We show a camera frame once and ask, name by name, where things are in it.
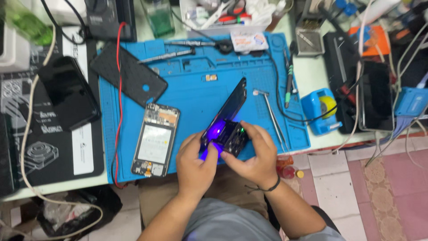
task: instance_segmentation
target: green bottle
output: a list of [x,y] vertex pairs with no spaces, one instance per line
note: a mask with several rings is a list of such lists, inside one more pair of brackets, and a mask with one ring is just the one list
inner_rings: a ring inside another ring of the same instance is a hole
[[0,0],[0,18],[27,40],[37,45],[52,42],[52,30],[38,19],[20,0]]
[[168,0],[141,0],[141,3],[155,38],[167,38],[175,34]]

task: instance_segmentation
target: hand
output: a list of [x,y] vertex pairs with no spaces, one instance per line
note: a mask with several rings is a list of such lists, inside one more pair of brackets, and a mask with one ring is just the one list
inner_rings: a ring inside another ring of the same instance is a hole
[[205,161],[199,159],[201,136],[204,132],[187,137],[180,146],[176,159],[178,195],[199,201],[214,179],[217,169],[218,151],[212,143],[208,145]]
[[243,162],[227,152],[222,152],[220,155],[226,164],[241,177],[267,190],[273,187],[278,181],[275,144],[265,129],[243,120],[241,121],[241,125],[253,141],[256,156]]

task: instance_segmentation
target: bracelet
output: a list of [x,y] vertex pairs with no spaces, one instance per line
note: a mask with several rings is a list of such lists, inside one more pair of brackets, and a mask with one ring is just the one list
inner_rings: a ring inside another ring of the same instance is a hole
[[254,191],[271,192],[275,190],[275,188],[279,185],[280,182],[281,182],[281,178],[278,175],[278,181],[276,181],[276,184],[273,187],[269,188],[268,190],[261,189],[258,185],[257,185],[257,188],[250,187],[248,185],[245,185],[245,187],[251,189],[251,191],[248,191],[247,194],[250,194],[251,192],[254,192]]

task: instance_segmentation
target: person's left hand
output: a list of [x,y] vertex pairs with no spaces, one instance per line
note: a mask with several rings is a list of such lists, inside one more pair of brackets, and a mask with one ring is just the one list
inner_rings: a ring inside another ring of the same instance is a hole
[[218,151],[212,143],[208,145],[205,161],[199,159],[201,136],[204,132],[187,137],[180,146],[176,159],[178,194],[199,201],[214,179],[217,169]]

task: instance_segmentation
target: workbench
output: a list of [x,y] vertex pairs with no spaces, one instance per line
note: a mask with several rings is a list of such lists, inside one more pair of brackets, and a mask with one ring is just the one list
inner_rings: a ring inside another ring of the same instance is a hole
[[[179,8],[174,7],[174,12],[179,13]],[[135,12],[136,12],[136,23],[137,23],[137,35],[138,41],[146,41],[154,39],[152,31],[150,29],[149,24],[147,23],[144,15],[143,9],[138,2],[135,3]],[[289,15],[284,16],[279,22],[278,26],[274,30],[274,33],[284,33],[287,39],[287,42],[290,43],[292,41],[293,36],[293,28],[291,23],[294,20],[290,18]],[[183,28],[182,24],[179,23],[176,19],[174,19],[175,23],[175,36],[170,39],[185,39],[187,37],[186,30]],[[327,21],[324,22],[321,28],[321,34],[324,35],[329,31],[334,31],[334,28]],[[297,82],[297,88],[299,90],[300,96],[306,96],[307,94],[319,90],[321,88],[329,88],[327,73],[324,65],[324,59],[322,56],[317,58],[304,58],[304,57],[295,57],[294,58],[294,74]],[[304,150],[294,151],[289,154],[301,154],[307,152],[313,152],[323,149],[333,149],[336,146],[342,144],[348,135],[341,134],[338,130],[328,133],[323,136],[315,136],[312,131],[309,131],[309,139],[311,143],[311,147]],[[349,145],[357,142],[365,142],[369,140],[373,140],[374,135],[372,132],[366,133],[356,133],[348,142]],[[74,190],[85,187],[98,186],[103,184],[108,184],[107,181],[107,171],[104,168],[104,172],[96,177],[91,178],[82,178],[72,181],[64,181],[54,184],[41,185],[37,188],[42,194],[49,193],[57,193],[67,190]],[[34,196],[34,194],[28,189],[23,188],[19,190],[14,195],[4,198],[2,201],[11,201],[16,199],[22,199]]]

